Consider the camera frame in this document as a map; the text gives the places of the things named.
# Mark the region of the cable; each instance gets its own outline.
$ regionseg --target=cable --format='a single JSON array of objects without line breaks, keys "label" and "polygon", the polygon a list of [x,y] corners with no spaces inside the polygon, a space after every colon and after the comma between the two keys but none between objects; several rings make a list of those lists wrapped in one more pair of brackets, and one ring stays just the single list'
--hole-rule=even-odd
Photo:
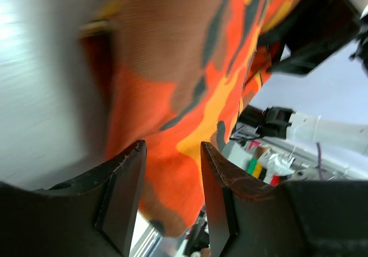
[{"label": "cable", "polygon": [[317,145],[317,155],[318,155],[318,161],[317,161],[317,170],[320,177],[320,180],[323,181],[323,174],[322,174],[322,154],[321,154],[321,144],[319,142],[316,143]]}]

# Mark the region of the gray surface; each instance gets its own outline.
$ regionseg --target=gray surface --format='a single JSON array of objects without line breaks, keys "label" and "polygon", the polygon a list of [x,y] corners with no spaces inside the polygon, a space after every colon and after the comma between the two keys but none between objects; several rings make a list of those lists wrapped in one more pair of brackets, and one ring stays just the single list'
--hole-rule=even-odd
[{"label": "gray surface", "polygon": [[107,111],[78,28],[103,0],[0,0],[0,181],[49,187],[103,161]]}]

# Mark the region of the black bracket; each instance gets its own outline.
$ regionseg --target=black bracket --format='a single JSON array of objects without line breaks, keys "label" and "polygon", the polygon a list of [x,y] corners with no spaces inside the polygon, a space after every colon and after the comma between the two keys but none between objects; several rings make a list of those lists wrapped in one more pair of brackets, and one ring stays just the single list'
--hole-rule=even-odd
[{"label": "black bracket", "polygon": [[273,106],[266,110],[260,110],[248,105],[241,113],[239,121],[256,128],[256,133],[261,137],[277,137],[286,139],[286,129],[291,126],[289,122],[292,109]]}]

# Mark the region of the orange cloth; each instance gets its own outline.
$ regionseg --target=orange cloth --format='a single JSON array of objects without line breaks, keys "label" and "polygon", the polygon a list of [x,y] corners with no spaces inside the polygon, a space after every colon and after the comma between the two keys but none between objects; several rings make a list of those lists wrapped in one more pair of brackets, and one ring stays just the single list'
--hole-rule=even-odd
[{"label": "orange cloth", "polygon": [[297,1],[124,0],[107,158],[146,141],[139,208],[166,236],[195,222],[204,204],[200,143],[225,146],[270,77],[277,47],[254,57],[258,36]]}]

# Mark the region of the orange camouflage fabric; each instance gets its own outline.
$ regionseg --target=orange camouflage fabric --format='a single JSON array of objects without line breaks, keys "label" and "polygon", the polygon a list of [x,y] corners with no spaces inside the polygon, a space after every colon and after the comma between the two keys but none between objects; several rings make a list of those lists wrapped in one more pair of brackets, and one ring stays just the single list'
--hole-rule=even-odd
[{"label": "orange camouflage fabric", "polygon": [[124,0],[117,18],[107,158],[147,143],[139,209],[179,236],[204,204],[200,143],[222,150],[269,79],[257,47],[299,0]]}]

